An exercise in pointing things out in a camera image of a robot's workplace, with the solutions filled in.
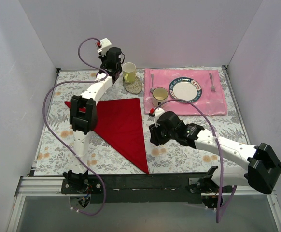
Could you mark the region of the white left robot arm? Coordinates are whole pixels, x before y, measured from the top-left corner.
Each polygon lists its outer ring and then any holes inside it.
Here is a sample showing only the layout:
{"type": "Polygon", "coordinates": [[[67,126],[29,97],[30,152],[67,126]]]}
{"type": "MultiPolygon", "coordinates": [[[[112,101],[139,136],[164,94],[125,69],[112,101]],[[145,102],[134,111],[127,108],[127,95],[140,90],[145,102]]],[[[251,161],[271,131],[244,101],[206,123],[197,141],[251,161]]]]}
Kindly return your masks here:
{"type": "Polygon", "coordinates": [[[80,160],[74,161],[70,170],[64,172],[63,176],[68,185],[78,193],[86,192],[89,187],[88,170],[82,162],[86,162],[90,136],[98,123],[97,104],[119,78],[122,71],[122,56],[124,54],[118,47],[111,47],[105,55],[100,55],[101,68],[106,70],[108,75],[100,71],[96,77],[97,82],[90,85],[81,95],[74,95],[70,101],[70,124],[74,135],[73,151],[80,160]]]}

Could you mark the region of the red cloth napkin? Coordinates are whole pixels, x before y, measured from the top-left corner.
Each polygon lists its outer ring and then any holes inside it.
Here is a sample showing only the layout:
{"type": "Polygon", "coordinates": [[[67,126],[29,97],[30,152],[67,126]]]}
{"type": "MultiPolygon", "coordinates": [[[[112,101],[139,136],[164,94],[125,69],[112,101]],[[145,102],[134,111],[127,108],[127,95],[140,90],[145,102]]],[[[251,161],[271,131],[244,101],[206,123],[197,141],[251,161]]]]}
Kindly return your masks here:
{"type": "Polygon", "coordinates": [[[96,133],[133,165],[148,174],[139,98],[99,101],[97,113],[98,124],[93,131],[84,134],[77,130],[73,133],[73,151],[81,161],[87,161],[89,140],[96,133]]]}

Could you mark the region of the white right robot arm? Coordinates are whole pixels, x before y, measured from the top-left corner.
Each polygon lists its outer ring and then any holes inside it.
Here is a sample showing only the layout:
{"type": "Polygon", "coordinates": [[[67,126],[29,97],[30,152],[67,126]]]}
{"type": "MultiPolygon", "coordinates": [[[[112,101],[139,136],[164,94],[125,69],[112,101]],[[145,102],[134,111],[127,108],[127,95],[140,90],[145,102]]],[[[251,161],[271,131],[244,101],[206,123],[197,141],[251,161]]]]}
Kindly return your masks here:
{"type": "Polygon", "coordinates": [[[281,162],[268,144],[247,145],[216,137],[203,126],[185,124],[172,111],[161,108],[150,114],[150,142],[155,146],[175,140],[182,146],[207,151],[237,164],[230,169],[212,166],[206,174],[190,184],[192,192],[212,193],[224,186],[250,186],[262,194],[271,194],[281,174],[281,162]]]}

